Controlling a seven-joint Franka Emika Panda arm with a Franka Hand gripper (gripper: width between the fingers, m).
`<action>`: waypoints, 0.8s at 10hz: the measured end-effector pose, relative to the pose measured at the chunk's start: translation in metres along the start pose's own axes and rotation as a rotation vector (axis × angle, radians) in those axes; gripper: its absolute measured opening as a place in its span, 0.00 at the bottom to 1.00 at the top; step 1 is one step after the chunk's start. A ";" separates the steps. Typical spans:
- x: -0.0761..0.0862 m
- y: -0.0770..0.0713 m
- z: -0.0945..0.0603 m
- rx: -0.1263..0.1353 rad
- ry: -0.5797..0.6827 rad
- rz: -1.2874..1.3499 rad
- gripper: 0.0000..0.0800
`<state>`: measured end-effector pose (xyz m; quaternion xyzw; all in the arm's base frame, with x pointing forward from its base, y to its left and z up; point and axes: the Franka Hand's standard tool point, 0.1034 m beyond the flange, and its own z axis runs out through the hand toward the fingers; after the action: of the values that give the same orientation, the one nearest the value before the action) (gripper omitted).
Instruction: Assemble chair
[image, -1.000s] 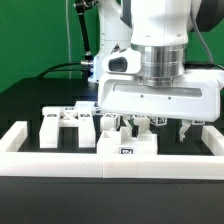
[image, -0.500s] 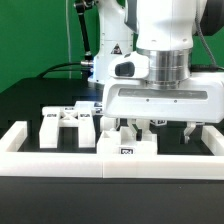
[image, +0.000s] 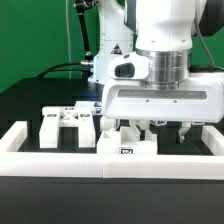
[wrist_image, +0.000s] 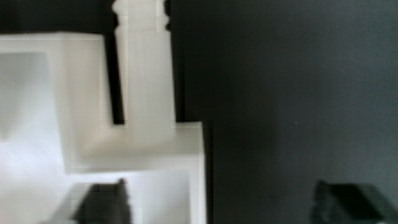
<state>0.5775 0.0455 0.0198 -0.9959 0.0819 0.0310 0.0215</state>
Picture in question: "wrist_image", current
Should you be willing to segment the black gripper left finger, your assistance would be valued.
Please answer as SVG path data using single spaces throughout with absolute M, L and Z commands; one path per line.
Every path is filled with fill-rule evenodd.
M 72 216 L 77 224 L 136 224 L 128 183 L 95 183 Z

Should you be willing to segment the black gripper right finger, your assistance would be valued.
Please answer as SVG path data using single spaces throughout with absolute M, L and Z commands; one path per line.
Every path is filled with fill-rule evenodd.
M 317 182 L 311 224 L 398 224 L 398 209 L 372 184 Z

